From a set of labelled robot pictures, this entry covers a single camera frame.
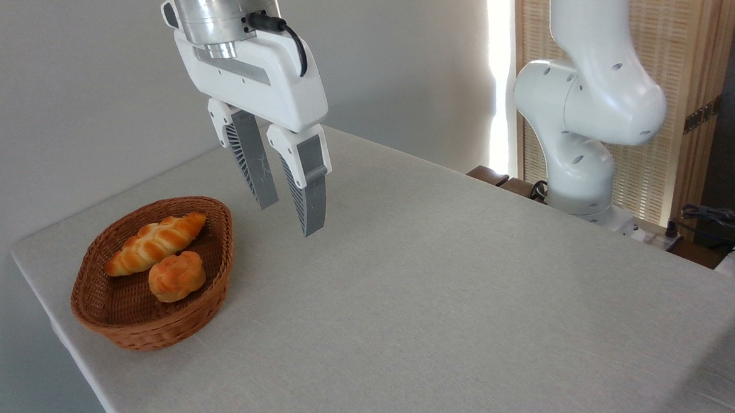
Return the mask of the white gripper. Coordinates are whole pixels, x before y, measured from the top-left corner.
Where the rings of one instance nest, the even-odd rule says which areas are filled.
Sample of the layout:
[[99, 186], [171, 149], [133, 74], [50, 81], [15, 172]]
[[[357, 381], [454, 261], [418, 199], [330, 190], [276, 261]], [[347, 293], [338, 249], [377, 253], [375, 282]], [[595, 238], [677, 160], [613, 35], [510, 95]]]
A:
[[279, 18], [276, 0], [165, 0], [161, 13], [192, 84], [213, 97], [207, 109], [219, 143], [259, 208], [278, 202], [278, 192], [254, 116], [274, 123], [267, 140], [281, 157], [303, 235], [317, 232], [332, 166], [317, 124], [329, 108], [310, 47], [286, 30], [256, 26]]

